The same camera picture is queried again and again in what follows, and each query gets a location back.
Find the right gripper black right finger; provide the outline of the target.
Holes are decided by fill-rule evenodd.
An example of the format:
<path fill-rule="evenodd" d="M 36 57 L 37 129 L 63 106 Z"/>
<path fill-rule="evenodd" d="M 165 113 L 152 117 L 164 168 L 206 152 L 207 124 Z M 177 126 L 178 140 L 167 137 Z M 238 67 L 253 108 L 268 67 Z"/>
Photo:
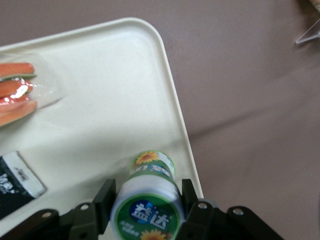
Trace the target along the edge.
<path fill-rule="evenodd" d="M 180 240 L 282 240 L 275 230 L 244 206 L 221 211 L 215 202 L 198 198 L 191 179 L 182 180 L 186 221 L 178 231 Z"/>

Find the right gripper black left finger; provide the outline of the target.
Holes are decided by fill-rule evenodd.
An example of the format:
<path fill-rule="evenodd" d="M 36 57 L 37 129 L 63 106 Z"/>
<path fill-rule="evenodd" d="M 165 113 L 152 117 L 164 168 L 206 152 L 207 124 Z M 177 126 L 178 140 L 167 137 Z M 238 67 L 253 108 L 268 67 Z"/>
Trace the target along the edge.
<path fill-rule="evenodd" d="M 107 179 L 91 202 L 60 215 L 42 209 L 16 225 L 2 240 L 97 240 L 106 231 L 116 198 L 116 180 Z"/>

